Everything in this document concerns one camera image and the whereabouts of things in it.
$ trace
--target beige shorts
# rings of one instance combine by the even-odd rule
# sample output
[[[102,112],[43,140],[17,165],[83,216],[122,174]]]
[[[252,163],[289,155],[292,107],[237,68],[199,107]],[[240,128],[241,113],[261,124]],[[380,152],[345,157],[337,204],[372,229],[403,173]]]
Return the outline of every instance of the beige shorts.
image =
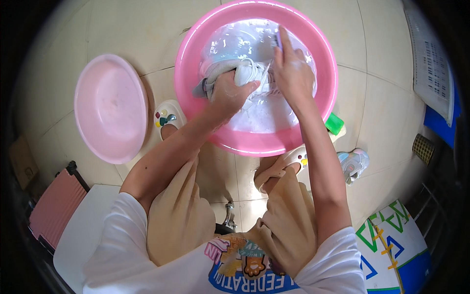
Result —
[[[147,251],[157,266],[214,238],[214,212],[195,183],[197,164],[198,158],[186,163],[150,207]],[[294,278],[317,251],[313,200],[293,168],[268,197],[263,217],[248,232],[230,235],[258,244]]]

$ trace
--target person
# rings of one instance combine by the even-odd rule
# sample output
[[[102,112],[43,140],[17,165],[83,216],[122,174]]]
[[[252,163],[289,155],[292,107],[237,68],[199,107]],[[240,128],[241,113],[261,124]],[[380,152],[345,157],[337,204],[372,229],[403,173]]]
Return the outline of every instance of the person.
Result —
[[[280,33],[274,78],[305,145],[256,177],[269,197],[263,217],[248,232],[215,236],[214,212],[195,183],[199,148],[259,86],[237,87],[227,72],[213,103],[181,128],[163,126],[163,141],[130,171],[84,266],[84,293],[366,292],[343,171],[312,98],[315,76]],[[312,196],[296,177],[305,165]]]

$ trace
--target pink plastic basin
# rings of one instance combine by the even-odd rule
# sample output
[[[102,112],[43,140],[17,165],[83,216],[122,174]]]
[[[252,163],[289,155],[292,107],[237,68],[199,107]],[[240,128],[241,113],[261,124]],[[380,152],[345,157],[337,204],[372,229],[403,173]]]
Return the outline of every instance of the pink plastic basin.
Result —
[[[139,152],[147,132],[147,93],[135,69],[105,54],[83,69],[75,89],[75,120],[90,150],[112,164]]]
[[[221,5],[199,19],[188,31],[176,57],[174,85],[181,108],[188,119],[206,106],[207,99],[194,98],[192,89],[199,83],[201,50],[219,27],[250,18],[269,19],[296,35],[312,53],[317,68],[315,102],[323,121],[333,109],[337,95],[338,69],[331,45],[320,29],[305,15],[274,1],[233,1]],[[220,128],[209,141],[229,152],[266,157],[283,154],[302,144],[300,126],[271,134],[254,134]]]

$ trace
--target hand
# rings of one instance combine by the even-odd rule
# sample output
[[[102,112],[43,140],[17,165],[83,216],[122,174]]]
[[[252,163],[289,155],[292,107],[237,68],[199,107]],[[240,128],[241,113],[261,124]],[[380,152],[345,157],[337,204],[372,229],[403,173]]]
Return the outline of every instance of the hand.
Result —
[[[227,119],[239,112],[246,98],[260,85],[260,81],[257,80],[238,87],[234,83],[234,77],[235,71],[219,75],[212,92],[212,106],[216,109],[216,113],[222,114]]]
[[[300,109],[303,101],[312,99],[315,75],[305,61],[301,49],[294,50],[287,31],[279,26],[283,52],[274,48],[274,79],[292,109]]]

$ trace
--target soap foam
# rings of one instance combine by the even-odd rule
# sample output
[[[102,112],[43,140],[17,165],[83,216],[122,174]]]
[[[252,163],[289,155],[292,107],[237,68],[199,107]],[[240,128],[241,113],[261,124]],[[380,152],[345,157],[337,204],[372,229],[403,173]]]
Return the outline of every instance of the soap foam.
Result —
[[[201,52],[201,70],[210,64],[226,59],[251,58],[255,62],[274,58],[273,46],[278,23],[266,19],[246,19],[218,28]],[[292,47],[304,52],[306,63],[316,74],[312,54],[305,45],[289,32]],[[314,84],[313,97],[317,85]],[[257,95],[253,105],[237,113],[227,125],[235,131],[250,133],[275,133],[298,124],[298,119],[281,94]]]

